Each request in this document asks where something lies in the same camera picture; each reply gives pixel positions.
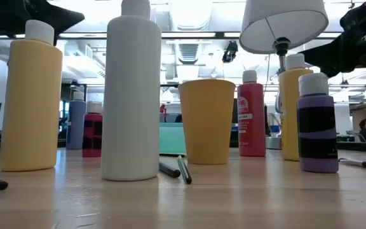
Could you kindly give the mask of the thin black paintbrush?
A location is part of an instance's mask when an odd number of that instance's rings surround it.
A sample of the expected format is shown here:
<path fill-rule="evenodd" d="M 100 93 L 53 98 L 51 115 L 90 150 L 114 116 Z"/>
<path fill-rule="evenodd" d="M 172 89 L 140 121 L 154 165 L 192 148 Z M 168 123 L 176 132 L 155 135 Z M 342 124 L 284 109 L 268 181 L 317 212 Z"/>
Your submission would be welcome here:
<path fill-rule="evenodd" d="M 186 184 L 191 184 L 192 183 L 192 178 L 191 175 L 188 171 L 188 168 L 183 160 L 183 158 L 181 156 L 177 157 L 177 163 L 180 169 L 180 173 L 182 174 L 182 177 L 185 181 Z"/>

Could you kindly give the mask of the medium red paint bottle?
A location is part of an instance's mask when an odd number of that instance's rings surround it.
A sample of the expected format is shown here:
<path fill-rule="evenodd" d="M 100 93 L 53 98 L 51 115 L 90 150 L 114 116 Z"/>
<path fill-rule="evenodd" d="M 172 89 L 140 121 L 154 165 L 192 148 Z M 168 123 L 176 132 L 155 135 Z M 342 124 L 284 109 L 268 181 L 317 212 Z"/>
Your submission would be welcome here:
<path fill-rule="evenodd" d="M 237 89 L 238 144 L 241 156 L 265 157 L 266 131 L 263 86 L 254 70 L 243 72 Z"/>

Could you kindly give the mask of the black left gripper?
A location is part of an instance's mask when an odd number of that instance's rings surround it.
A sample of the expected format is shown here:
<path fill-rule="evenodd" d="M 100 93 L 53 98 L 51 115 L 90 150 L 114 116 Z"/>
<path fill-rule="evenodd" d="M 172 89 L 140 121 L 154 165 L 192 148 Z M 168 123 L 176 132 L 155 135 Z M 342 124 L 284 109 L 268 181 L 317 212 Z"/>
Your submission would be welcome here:
<path fill-rule="evenodd" d="M 34 18 L 41 5 L 41 20 L 56 33 L 63 33 L 85 19 L 82 13 L 52 5 L 47 0 L 0 0 L 0 36 L 23 34 L 26 21 Z"/>

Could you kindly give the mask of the teal plastic bin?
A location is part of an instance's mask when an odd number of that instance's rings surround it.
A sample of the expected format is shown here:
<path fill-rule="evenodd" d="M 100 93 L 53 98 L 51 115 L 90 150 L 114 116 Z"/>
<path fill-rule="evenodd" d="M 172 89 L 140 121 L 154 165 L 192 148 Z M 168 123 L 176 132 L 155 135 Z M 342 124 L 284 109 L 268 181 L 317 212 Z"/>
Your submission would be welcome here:
<path fill-rule="evenodd" d="M 183 123 L 159 124 L 159 152 L 167 155 L 186 155 Z"/>

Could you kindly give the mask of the medium yellow paint bottle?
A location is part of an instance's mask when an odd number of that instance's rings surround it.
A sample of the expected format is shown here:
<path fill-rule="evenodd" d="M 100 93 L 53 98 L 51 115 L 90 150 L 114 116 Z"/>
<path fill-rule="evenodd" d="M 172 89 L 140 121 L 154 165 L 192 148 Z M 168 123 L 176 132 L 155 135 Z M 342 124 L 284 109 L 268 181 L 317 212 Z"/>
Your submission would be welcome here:
<path fill-rule="evenodd" d="M 299 99 L 299 77 L 313 73 L 306 67 L 302 53 L 285 58 L 286 70 L 279 74 L 281 152 L 284 160 L 299 161 L 297 101 Z"/>

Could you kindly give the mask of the silver lamp with white shade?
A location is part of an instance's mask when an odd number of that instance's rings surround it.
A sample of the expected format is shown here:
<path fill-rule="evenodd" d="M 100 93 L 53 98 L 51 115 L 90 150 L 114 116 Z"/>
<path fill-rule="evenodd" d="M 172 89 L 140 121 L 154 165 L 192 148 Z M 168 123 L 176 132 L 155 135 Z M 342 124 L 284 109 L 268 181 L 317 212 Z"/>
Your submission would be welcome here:
<path fill-rule="evenodd" d="M 286 70 L 289 49 L 320 35 L 329 20 L 323 0 L 246 0 L 240 46 L 254 54 L 277 54 Z"/>

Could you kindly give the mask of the black aluminium table frame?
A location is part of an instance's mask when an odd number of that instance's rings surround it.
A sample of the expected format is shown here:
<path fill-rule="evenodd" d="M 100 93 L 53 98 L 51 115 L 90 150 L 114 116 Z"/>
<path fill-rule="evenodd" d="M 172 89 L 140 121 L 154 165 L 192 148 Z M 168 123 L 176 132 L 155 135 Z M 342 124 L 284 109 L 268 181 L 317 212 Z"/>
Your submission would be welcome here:
<path fill-rule="evenodd" d="M 366 151 L 366 142 L 342 142 L 336 144 L 338 150 Z M 281 149 L 281 142 L 271 138 L 266 139 L 266 149 Z M 159 141 L 159 150 L 164 153 L 184 153 L 186 145 L 184 141 Z"/>

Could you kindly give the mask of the small purple paint bottle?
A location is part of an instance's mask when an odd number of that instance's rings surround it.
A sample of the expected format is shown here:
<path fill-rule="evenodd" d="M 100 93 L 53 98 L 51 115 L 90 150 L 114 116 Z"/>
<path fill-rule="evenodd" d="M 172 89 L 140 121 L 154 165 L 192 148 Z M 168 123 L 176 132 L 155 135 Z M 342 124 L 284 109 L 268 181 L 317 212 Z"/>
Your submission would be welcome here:
<path fill-rule="evenodd" d="M 336 118 L 327 75 L 309 73 L 300 76 L 299 93 L 297 131 L 300 168 L 305 172 L 336 173 L 339 170 Z"/>

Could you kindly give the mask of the small magenta paint bottle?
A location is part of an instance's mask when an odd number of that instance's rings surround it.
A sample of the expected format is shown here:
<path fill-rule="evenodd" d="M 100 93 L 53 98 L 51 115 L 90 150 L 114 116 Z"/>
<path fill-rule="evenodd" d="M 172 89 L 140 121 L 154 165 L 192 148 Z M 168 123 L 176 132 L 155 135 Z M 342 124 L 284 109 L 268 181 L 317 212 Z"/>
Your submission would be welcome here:
<path fill-rule="evenodd" d="M 102 102 L 89 101 L 83 128 L 83 157 L 101 157 Z"/>

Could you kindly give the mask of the yellow plastic cup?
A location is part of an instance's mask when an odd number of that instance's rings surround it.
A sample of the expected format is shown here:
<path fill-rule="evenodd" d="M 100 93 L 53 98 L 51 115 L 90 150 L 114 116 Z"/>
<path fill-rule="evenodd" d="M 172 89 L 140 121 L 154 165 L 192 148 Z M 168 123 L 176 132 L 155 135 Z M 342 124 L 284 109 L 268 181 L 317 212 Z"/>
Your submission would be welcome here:
<path fill-rule="evenodd" d="M 192 80 L 179 85 L 187 161 L 222 165 L 229 160 L 234 83 Z"/>

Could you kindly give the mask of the periwinkle paint bottle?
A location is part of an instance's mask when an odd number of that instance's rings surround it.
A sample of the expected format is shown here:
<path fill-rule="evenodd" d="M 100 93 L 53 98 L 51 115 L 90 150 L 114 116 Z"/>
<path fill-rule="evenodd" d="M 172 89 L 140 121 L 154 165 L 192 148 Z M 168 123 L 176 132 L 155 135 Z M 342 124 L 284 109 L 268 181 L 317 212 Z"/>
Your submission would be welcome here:
<path fill-rule="evenodd" d="M 67 122 L 67 149 L 81 149 L 83 145 L 83 130 L 87 103 L 84 93 L 75 91 L 73 100 L 69 103 L 69 117 Z"/>

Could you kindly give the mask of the large white paint bottle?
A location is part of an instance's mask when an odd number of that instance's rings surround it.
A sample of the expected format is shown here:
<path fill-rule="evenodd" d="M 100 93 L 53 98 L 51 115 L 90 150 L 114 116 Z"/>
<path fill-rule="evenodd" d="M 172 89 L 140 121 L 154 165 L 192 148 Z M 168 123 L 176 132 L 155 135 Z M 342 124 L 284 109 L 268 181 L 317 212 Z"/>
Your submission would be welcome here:
<path fill-rule="evenodd" d="M 149 0 L 123 0 L 107 25 L 102 178 L 139 181 L 159 168 L 161 29 Z"/>

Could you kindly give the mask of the large yellow paint bottle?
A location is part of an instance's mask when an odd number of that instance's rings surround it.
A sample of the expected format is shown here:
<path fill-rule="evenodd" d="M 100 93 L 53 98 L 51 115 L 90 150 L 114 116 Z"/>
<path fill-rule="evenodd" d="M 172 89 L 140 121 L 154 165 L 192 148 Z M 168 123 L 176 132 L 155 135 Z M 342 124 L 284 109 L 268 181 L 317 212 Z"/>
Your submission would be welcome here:
<path fill-rule="evenodd" d="M 0 170 L 23 172 L 56 164 L 63 53 L 55 31 L 39 20 L 10 44 Z"/>

